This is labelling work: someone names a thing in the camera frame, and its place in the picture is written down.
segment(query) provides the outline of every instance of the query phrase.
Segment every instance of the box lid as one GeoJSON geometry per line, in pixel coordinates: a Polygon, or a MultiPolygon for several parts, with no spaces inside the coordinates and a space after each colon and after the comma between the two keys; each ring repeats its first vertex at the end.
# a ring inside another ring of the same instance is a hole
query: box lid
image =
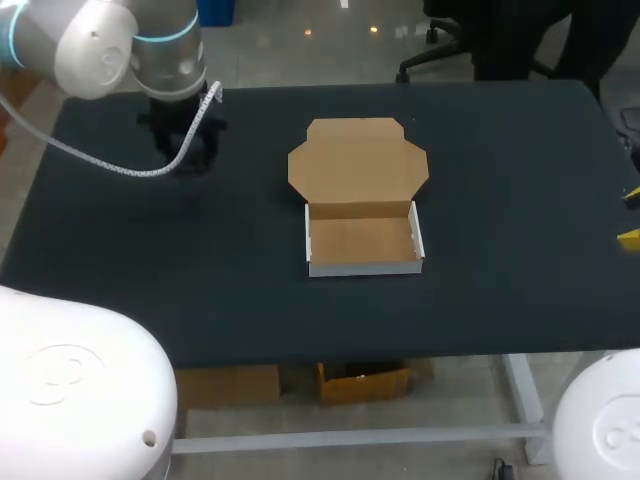
{"type": "Polygon", "coordinates": [[[314,120],[289,154],[289,183],[309,204],[410,202],[427,178],[426,153],[393,118],[314,120]]]}

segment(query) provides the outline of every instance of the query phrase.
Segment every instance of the floor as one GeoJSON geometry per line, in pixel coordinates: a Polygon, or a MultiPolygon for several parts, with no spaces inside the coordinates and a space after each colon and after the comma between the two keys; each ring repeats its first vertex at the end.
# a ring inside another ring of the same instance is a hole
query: floor
{"type": "MultiPolygon", "coordinates": [[[[393,82],[403,59],[422,52],[428,20],[421,0],[237,0],[231,28],[204,29],[210,80],[226,88],[393,82]]],[[[557,58],[567,23],[547,34],[539,59],[557,58]]],[[[412,71],[412,81],[469,81],[466,56],[412,71]]],[[[121,90],[135,90],[125,79],[121,90]]],[[[619,110],[640,106],[640,27],[604,82],[605,106],[614,122],[619,110]]],[[[42,84],[23,107],[50,132],[64,95],[42,84]]],[[[0,261],[44,151],[16,125],[0,158],[0,261]]],[[[576,353],[530,355],[545,406],[559,392],[576,353]]],[[[292,389],[277,405],[191,412],[187,436],[299,432],[402,426],[480,425],[514,420],[500,362],[493,357],[440,358],[433,379],[418,379],[395,402],[320,408],[309,389],[292,389]]],[[[289,376],[305,378],[304,367],[289,376]]],[[[209,478],[430,478],[488,479],[494,457],[513,462],[519,479],[554,479],[551,467],[529,467],[520,442],[469,442],[322,448],[299,451],[198,455],[176,458],[171,480],[209,478]]]]}

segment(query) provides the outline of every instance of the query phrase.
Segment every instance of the black tablecloth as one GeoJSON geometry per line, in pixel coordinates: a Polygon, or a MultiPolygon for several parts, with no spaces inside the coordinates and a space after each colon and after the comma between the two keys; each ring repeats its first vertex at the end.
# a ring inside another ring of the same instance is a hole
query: black tablecloth
{"type": "MultiPolygon", "coordinates": [[[[154,168],[141,94],[69,100],[55,136],[154,168]]],[[[47,149],[0,281],[137,320],[177,367],[640,346],[634,173],[578,84],[229,90],[204,178],[47,149]],[[306,278],[287,153],[321,117],[395,117],[427,151],[419,276],[306,278]]]]}

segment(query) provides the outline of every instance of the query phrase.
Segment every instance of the cardboard box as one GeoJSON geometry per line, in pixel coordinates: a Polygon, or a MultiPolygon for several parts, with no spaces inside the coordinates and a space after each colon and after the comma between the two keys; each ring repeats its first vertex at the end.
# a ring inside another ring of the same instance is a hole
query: cardboard box
{"type": "Polygon", "coordinates": [[[280,398],[276,365],[176,370],[181,410],[269,403],[280,398]]]}
{"type": "Polygon", "coordinates": [[[412,198],[427,156],[392,118],[314,120],[289,154],[289,183],[307,200],[309,276],[420,273],[412,198]]]}
{"type": "MultiPolygon", "coordinates": [[[[39,83],[40,77],[33,72],[22,70],[0,72],[0,92],[16,108],[20,108],[39,83]]],[[[11,116],[0,108],[0,153],[4,151],[7,145],[4,129],[10,121],[11,116]]]]}
{"type": "Polygon", "coordinates": [[[408,384],[404,362],[318,364],[320,397],[327,405],[392,400],[404,395],[408,384]]]}

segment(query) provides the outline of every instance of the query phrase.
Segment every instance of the chair wheel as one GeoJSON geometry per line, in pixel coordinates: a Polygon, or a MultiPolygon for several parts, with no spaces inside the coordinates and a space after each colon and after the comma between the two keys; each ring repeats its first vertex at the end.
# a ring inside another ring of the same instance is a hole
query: chair wheel
{"type": "Polygon", "coordinates": [[[398,85],[403,85],[406,83],[410,83],[409,74],[407,72],[398,72],[396,75],[396,83],[398,85]]]}
{"type": "Polygon", "coordinates": [[[427,30],[427,45],[435,45],[438,43],[438,29],[429,28],[427,30]]]}

